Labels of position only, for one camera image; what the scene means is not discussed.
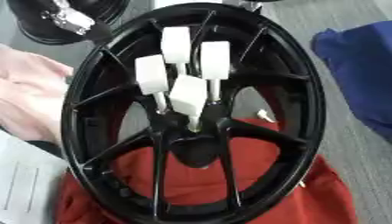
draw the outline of red cloth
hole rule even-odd
[[[249,120],[273,130],[275,123]],[[250,186],[276,160],[279,149],[272,143],[238,138],[231,142],[234,169],[240,190]],[[152,194],[152,150],[131,152],[113,164],[118,176],[138,193]],[[250,223],[274,224],[354,224],[358,223],[352,197],[336,172],[318,156],[304,182],[278,205]],[[166,169],[166,199],[173,204],[195,205],[226,197],[226,184],[219,161],[207,169],[193,169],[181,164],[173,155]],[[68,174],[62,186],[57,209],[57,224],[119,224],[92,201]]]

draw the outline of white foam block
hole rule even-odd
[[[179,75],[170,93],[173,109],[187,116],[200,116],[207,100],[207,82]]]
[[[162,53],[166,63],[185,64],[191,58],[191,34],[189,27],[166,27],[162,32]]]
[[[169,89],[164,58],[161,54],[136,59],[136,81],[144,95]]]
[[[202,43],[200,63],[203,79],[228,79],[230,73],[230,43],[227,41]]]

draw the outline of blue fabric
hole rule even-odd
[[[354,115],[392,139],[392,21],[318,33],[313,51],[327,64]]]

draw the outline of paper sheet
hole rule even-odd
[[[53,223],[67,163],[0,130],[0,223]]]

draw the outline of wheel rim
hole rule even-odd
[[[222,84],[221,104],[206,106],[202,119],[204,136],[187,132],[183,128],[186,124],[182,115],[158,115],[153,100],[142,96],[135,83],[134,59],[160,53],[161,30],[175,25],[191,26],[192,63],[188,67],[191,75],[200,74],[198,54],[202,41],[230,40],[232,44],[232,73]],[[273,63],[260,66],[260,59],[264,58]],[[285,65],[287,71],[270,65],[274,63]],[[113,71],[119,73],[118,77],[109,76]],[[168,72],[173,81],[175,77],[170,67]],[[290,93],[290,101],[300,105],[300,115],[294,116],[296,112],[291,113],[289,109],[284,111],[282,117],[289,133],[231,118],[236,93],[249,86],[256,87],[259,92],[280,87]],[[123,142],[112,141],[109,145],[107,129],[100,125],[101,118],[96,117],[110,120],[113,111],[123,110],[114,104],[130,105],[132,102],[143,105],[151,126]],[[88,56],[66,97],[62,135],[64,154],[74,176],[119,219],[132,223],[237,223],[262,214],[294,189],[317,153],[324,125],[325,102],[319,77],[293,37],[267,18],[240,8],[190,3],[154,10],[130,21],[116,31],[112,42],[97,47]],[[169,145],[190,138],[198,139],[199,143],[209,141],[209,137],[219,139],[212,144],[218,145],[216,156],[226,174],[227,198],[199,206],[166,203],[163,181]],[[230,168],[227,140],[232,137],[270,141],[281,150],[270,169],[243,192],[238,191]],[[152,199],[125,185],[109,165],[113,159],[145,146],[153,146],[155,156]],[[89,148],[101,148],[101,151],[94,154],[88,152]]]

